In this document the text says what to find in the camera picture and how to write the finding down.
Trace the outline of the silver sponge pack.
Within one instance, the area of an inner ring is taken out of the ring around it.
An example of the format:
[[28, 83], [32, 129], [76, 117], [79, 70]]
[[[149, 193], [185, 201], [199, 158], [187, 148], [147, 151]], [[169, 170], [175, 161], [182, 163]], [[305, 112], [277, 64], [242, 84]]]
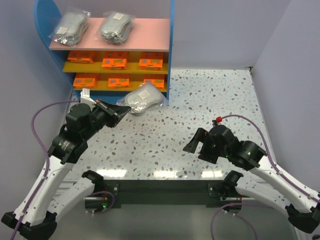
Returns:
[[117, 106], [130, 107], [132, 115], [143, 115], [147, 110], [169, 105], [167, 98], [151, 83], [144, 83], [116, 102]]
[[89, 26], [90, 12], [68, 10], [52, 31], [50, 38], [65, 46], [76, 46]]
[[112, 45], [124, 44], [134, 27], [135, 16], [118, 11], [108, 11], [103, 14], [95, 39], [104, 40]]

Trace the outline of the silver sponge pack top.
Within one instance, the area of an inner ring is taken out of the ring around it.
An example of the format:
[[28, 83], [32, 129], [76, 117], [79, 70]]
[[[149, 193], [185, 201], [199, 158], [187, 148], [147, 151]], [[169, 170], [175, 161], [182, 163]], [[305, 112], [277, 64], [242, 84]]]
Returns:
[[130, 107], [132, 115], [143, 115], [147, 110], [169, 105], [167, 98], [151, 83], [144, 83], [116, 102], [117, 106]]

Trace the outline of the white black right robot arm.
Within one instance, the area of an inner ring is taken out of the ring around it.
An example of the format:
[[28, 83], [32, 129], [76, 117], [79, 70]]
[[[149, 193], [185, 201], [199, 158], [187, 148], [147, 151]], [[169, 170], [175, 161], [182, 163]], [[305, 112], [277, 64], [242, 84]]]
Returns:
[[215, 187], [222, 198], [231, 193], [253, 198], [277, 209], [295, 228], [307, 234], [320, 225], [320, 193], [286, 174], [277, 164], [271, 164], [266, 151], [256, 143], [238, 140], [224, 125], [214, 126], [210, 131], [198, 128], [183, 151], [195, 153], [198, 143], [202, 143], [199, 159], [216, 164], [219, 158], [225, 158], [268, 183], [268, 186], [261, 185], [243, 173], [231, 170]]

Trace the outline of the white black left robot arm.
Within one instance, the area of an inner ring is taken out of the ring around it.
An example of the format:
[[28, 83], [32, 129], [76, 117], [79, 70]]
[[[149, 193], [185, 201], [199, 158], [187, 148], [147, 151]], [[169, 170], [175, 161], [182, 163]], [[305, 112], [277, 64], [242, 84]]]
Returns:
[[19, 233], [26, 240], [48, 240], [58, 221], [83, 198], [104, 194], [104, 178], [88, 170], [66, 192], [55, 198], [65, 176], [73, 169], [88, 148], [88, 140], [103, 127], [114, 128], [130, 112], [102, 100], [74, 103], [65, 116], [65, 124], [44, 150], [45, 164], [24, 201], [15, 211], [6, 212], [1, 222], [13, 229], [11, 238]]

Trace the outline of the orange sponge box hidden lowest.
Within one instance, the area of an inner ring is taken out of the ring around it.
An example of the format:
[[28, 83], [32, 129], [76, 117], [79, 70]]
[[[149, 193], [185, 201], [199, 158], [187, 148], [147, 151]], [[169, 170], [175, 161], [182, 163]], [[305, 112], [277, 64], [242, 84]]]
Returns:
[[140, 55], [138, 66], [143, 70], [162, 71], [163, 63], [163, 52], [144, 51]]

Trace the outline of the orange sponge box bottom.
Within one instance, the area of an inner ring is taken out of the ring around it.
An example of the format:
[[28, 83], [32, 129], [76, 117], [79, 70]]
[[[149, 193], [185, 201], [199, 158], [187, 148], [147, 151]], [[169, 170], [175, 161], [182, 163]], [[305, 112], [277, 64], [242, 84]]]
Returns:
[[126, 70], [128, 54], [128, 51], [105, 51], [101, 67], [105, 70]]

